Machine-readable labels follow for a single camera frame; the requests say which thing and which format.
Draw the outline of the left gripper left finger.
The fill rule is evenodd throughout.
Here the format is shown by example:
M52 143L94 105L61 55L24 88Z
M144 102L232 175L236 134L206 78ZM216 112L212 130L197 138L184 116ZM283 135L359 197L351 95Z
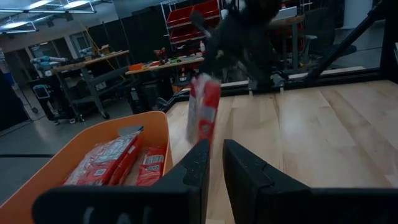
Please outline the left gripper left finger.
M149 187L52 188L32 206L34 223L205 223L210 143L199 141Z

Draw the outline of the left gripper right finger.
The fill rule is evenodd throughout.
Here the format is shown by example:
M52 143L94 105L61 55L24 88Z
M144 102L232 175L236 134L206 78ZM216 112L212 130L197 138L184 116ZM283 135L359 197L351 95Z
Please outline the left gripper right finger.
M223 169L236 223L397 224L397 189L312 188L230 139Z

